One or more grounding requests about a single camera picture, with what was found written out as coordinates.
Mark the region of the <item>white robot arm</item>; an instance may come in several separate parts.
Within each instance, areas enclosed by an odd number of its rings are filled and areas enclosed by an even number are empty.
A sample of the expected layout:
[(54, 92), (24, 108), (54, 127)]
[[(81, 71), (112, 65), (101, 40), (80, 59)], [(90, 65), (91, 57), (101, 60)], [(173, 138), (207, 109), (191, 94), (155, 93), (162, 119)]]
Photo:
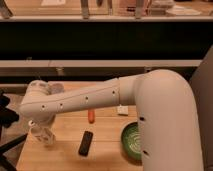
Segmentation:
[(114, 78), (52, 94), (42, 80), (31, 82), (22, 115), (47, 127), (56, 114), (134, 105), (141, 138), (143, 171), (204, 171), (199, 117), (189, 83), (165, 69)]

